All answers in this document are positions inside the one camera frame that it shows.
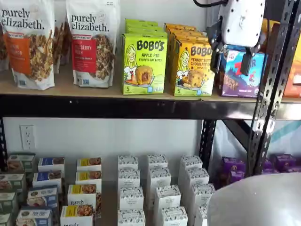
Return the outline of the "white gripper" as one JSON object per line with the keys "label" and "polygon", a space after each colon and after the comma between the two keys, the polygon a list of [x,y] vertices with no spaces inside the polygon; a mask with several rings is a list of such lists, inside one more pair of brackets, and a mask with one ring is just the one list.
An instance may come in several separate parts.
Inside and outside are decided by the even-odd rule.
{"label": "white gripper", "polygon": [[229,0],[220,7],[223,43],[210,43],[212,49],[210,68],[218,73],[224,46],[246,47],[243,56],[243,74],[249,75],[252,58],[261,48],[261,26],[265,10],[264,0]]}

